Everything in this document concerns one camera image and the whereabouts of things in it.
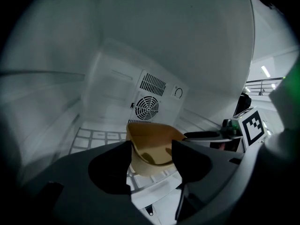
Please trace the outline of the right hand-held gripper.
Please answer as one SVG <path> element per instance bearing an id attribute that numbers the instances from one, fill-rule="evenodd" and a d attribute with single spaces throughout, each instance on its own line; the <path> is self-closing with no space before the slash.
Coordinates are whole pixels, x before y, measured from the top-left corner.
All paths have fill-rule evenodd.
<path id="1" fill-rule="evenodd" d="M 256 107 L 249 107 L 230 119 L 224 119 L 221 131 L 199 131 L 184 134 L 188 142 L 230 142 L 241 139 L 244 151 L 260 143 L 266 136 L 264 124 Z"/>

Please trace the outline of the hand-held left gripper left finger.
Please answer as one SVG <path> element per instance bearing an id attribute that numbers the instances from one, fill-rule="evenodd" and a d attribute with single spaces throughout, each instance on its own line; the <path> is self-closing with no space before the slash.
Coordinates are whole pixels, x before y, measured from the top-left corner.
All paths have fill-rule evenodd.
<path id="1" fill-rule="evenodd" d="M 58 159 L 21 188 L 33 225 L 148 225 L 127 171 L 132 144 L 117 142 Z"/>

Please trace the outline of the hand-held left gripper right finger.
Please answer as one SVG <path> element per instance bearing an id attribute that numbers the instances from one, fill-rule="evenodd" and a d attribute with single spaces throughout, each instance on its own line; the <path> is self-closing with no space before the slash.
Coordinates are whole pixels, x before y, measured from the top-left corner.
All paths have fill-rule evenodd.
<path id="1" fill-rule="evenodd" d="M 226 186 L 243 157 L 243 153 L 172 140 L 172 161 L 182 178 L 175 220 L 183 221 L 206 207 Z"/>

